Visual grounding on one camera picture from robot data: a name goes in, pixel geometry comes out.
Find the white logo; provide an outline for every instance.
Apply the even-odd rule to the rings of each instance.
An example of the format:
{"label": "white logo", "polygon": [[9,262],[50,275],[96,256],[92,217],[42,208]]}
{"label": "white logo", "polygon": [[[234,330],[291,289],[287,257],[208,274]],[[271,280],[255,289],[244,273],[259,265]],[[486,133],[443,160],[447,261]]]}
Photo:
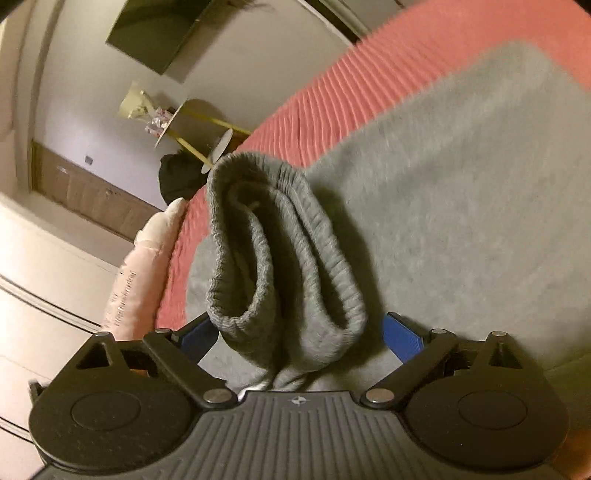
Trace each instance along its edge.
{"label": "white logo", "polygon": [[308,401],[307,398],[304,397],[294,397],[290,400],[290,402],[292,402],[294,405],[297,405],[298,407],[300,405],[303,405],[304,403],[306,403]]}

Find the wall-mounted tv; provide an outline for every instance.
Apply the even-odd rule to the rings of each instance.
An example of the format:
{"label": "wall-mounted tv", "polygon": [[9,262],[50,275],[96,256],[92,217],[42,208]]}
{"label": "wall-mounted tv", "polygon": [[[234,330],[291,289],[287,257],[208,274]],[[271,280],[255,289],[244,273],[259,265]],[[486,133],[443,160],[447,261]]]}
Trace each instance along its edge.
{"label": "wall-mounted tv", "polygon": [[162,75],[214,0],[128,0],[107,43]]}

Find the bed sheet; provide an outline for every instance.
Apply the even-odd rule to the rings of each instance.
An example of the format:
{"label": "bed sheet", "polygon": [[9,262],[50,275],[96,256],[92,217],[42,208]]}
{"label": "bed sheet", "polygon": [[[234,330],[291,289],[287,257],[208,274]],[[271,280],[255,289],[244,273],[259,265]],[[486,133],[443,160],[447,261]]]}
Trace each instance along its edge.
{"label": "bed sheet", "polygon": [[[545,51],[591,89],[591,17],[571,0],[427,0],[397,15],[297,92],[240,147],[298,167],[437,79],[511,40]],[[207,235],[205,189],[190,201],[168,268],[156,327],[187,322],[185,296]]]}

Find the pillow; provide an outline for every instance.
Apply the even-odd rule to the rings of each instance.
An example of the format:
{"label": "pillow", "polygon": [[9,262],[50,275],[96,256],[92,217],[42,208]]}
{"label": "pillow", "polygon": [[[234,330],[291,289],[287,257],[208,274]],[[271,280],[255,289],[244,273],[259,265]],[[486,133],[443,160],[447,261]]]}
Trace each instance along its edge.
{"label": "pillow", "polygon": [[186,204],[176,199],[135,236],[135,247],[115,278],[102,326],[116,340],[140,340],[153,329]]}

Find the wooden door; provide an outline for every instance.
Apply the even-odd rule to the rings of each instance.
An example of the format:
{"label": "wooden door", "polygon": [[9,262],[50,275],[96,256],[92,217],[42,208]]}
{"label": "wooden door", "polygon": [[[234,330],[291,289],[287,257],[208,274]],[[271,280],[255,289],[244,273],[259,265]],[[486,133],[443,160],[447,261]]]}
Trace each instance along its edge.
{"label": "wooden door", "polygon": [[35,191],[127,240],[160,211],[36,142],[32,158]]}

